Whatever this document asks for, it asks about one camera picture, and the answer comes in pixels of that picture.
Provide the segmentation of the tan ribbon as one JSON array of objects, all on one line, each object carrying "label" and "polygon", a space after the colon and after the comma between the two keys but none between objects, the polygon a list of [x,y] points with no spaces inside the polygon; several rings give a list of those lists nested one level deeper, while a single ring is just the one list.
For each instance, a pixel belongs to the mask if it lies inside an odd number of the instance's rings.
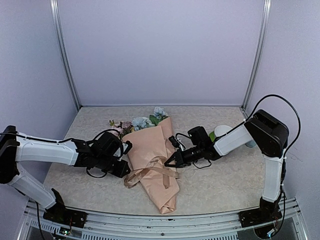
[{"label": "tan ribbon", "polygon": [[180,176],[176,170],[164,166],[166,160],[165,157],[157,156],[150,160],[145,167],[131,171],[124,178],[124,186],[130,189],[142,179],[150,179],[152,181],[159,179],[161,185],[168,189],[170,187],[170,178],[178,179]]}]

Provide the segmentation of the light blue cup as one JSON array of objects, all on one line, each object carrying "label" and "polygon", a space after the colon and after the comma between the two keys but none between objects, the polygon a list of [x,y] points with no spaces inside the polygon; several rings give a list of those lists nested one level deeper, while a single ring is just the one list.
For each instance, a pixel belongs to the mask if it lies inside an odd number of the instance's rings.
[{"label": "light blue cup", "polygon": [[254,148],[256,146],[256,142],[251,140],[245,144],[248,148]]}]

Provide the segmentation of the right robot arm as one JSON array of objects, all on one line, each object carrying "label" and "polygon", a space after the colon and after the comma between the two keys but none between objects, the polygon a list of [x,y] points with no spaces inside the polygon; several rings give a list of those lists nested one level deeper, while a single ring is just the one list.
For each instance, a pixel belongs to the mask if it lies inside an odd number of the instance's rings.
[{"label": "right robot arm", "polygon": [[260,151],[264,161],[264,186],[255,216],[260,222],[266,222],[280,210],[286,175],[285,158],[289,148],[289,129],[284,123],[260,109],[234,128],[215,135],[214,139],[202,126],[190,129],[187,134],[193,144],[189,149],[177,137],[169,138],[176,151],[164,163],[166,167],[180,169],[199,160],[212,163],[244,149]]}]

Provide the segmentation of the pink rose stem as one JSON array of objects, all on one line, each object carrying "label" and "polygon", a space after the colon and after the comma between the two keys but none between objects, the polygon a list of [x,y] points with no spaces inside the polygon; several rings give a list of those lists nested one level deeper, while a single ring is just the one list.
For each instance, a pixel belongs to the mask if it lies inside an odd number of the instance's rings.
[{"label": "pink rose stem", "polygon": [[133,131],[133,125],[130,121],[109,120],[109,126],[110,132],[120,139]]}]

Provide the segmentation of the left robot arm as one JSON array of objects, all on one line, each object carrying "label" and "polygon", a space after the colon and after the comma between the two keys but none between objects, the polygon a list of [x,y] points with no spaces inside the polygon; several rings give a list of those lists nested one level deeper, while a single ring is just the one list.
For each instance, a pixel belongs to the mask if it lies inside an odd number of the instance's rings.
[{"label": "left robot arm", "polygon": [[123,178],[131,171],[123,156],[133,145],[115,136],[115,132],[114,129],[104,130],[89,141],[54,140],[26,135],[9,125],[0,134],[0,182],[36,201],[57,221],[66,222],[70,211],[59,192],[46,188],[22,167],[22,163],[57,163],[87,171],[97,168],[104,174]]}]

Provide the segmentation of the front aluminium rail base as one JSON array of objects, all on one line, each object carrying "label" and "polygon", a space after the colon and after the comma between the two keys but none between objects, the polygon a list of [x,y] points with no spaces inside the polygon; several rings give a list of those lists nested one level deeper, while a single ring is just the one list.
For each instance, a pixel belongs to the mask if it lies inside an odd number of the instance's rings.
[{"label": "front aluminium rail base", "polygon": [[196,215],[132,215],[87,210],[84,226],[68,227],[42,218],[43,209],[27,203],[18,240],[251,240],[255,229],[270,222],[243,227],[239,211]]}]

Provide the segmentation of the pink wrapping paper sheet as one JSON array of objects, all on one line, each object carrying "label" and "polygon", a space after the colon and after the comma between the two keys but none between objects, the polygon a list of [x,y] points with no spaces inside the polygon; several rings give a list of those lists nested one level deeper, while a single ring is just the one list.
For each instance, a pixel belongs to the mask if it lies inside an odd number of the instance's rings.
[{"label": "pink wrapping paper sheet", "polygon": [[124,141],[132,143],[127,153],[132,170],[125,176],[124,185],[130,189],[140,183],[161,214],[176,210],[177,194],[180,191],[176,168],[165,166],[165,162],[175,152],[169,141],[172,135],[172,121],[167,117],[157,126],[134,131],[123,137]]}]

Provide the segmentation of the left aluminium frame post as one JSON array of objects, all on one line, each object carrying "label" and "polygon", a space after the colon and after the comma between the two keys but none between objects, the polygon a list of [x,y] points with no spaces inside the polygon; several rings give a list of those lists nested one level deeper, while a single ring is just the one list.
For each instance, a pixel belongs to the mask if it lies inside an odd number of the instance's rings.
[{"label": "left aluminium frame post", "polygon": [[71,97],[74,103],[74,106],[77,111],[79,111],[82,107],[80,98],[76,89],[76,85],[73,79],[73,75],[71,72],[70,68],[70,63],[68,60],[67,56],[67,50],[65,46],[65,41],[64,41],[64,35],[63,35],[63,29],[62,29],[62,23],[60,19],[60,12],[59,12],[59,4],[57,0],[50,0],[50,8],[51,8],[51,14],[52,14],[52,19],[55,27],[55,32],[56,32],[56,37],[57,37],[57,42],[58,42],[58,47],[59,47],[59,52],[60,56],[62,59],[62,64],[64,68],[64,72],[66,75],[67,83],[70,89]]}]

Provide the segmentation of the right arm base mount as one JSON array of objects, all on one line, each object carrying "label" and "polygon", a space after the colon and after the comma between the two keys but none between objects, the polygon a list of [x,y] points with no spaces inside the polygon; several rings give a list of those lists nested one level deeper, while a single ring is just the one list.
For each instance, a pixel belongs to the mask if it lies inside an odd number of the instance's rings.
[{"label": "right arm base mount", "polygon": [[240,211],[238,216],[241,227],[246,228],[281,219],[283,216],[279,207],[280,199],[281,197],[270,202],[261,197],[258,208]]}]

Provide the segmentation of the green plate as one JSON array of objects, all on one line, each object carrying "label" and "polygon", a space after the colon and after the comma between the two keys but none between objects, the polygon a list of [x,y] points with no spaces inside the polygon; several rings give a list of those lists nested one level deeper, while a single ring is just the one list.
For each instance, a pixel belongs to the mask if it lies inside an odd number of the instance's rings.
[{"label": "green plate", "polygon": [[216,138],[215,132],[212,131],[212,132],[209,134],[209,137],[210,137],[211,141],[214,142],[214,141],[215,141],[215,138]]}]

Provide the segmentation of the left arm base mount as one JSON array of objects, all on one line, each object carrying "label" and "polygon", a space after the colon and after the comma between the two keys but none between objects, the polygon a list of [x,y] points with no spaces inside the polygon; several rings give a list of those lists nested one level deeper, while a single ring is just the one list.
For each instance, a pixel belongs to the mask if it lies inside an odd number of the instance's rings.
[{"label": "left arm base mount", "polygon": [[87,213],[84,211],[66,208],[64,201],[57,190],[51,189],[55,197],[55,203],[52,207],[46,208],[43,214],[45,220],[55,223],[68,225],[69,227],[84,228],[87,220]]}]

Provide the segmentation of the right aluminium frame post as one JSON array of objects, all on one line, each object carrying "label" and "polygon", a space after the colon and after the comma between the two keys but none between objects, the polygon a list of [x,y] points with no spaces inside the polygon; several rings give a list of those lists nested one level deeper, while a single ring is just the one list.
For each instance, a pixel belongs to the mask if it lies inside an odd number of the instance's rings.
[{"label": "right aluminium frame post", "polygon": [[272,6],[271,0],[263,1],[263,11],[262,11],[261,24],[260,24],[259,34],[258,34],[257,47],[256,47],[254,59],[253,59],[252,69],[249,76],[249,83],[246,88],[244,99],[241,105],[241,109],[244,113],[248,108],[249,101],[253,93],[256,77],[258,74],[261,58],[263,55],[263,48],[264,48],[265,38],[267,34],[267,29],[268,29],[271,6]]}]

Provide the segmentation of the white ceramic bowl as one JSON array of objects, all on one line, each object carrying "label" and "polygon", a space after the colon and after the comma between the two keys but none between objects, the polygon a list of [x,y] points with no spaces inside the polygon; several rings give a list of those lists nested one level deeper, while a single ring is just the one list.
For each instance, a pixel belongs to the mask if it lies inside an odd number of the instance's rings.
[{"label": "white ceramic bowl", "polygon": [[228,125],[218,125],[214,129],[214,135],[215,135],[215,137],[221,137],[222,135],[226,134],[227,132],[229,132],[232,129],[233,128]]}]

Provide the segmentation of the aluminium frame post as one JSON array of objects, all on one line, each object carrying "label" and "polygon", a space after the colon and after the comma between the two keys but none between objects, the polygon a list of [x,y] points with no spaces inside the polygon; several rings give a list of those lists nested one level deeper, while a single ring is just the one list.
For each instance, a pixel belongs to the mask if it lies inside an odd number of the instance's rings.
[{"label": "aluminium frame post", "polygon": [[262,11],[261,24],[260,24],[259,34],[258,34],[257,47],[256,47],[254,59],[253,59],[252,69],[249,76],[249,83],[246,88],[244,99],[241,105],[241,109],[244,113],[248,108],[249,101],[253,93],[256,77],[258,74],[261,58],[263,55],[263,48],[264,48],[265,38],[267,34],[267,29],[268,29],[271,6],[272,6],[271,0],[263,1],[263,11]]},{"label": "aluminium frame post", "polygon": [[59,47],[59,52],[60,56],[62,59],[62,64],[64,68],[64,72],[66,75],[67,83],[70,89],[71,97],[74,103],[74,106],[77,111],[79,111],[82,107],[80,98],[76,89],[76,85],[73,79],[73,75],[71,72],[70,68],[70,63],[68,60],[67,56],[67,50],[65,46],[65,41],[64,41],[64,35],[63,35],[63,29],[62,29],[62,23],[60,19],[60,12],[59,12],[59,4],[57,0],[50,0],[50,8],[51,8],[51,14],[52,14],[52,19],[55,27],[55,32],[56,32],[56,37],[57,37],[57,42],[58,42],[58,47]]}]

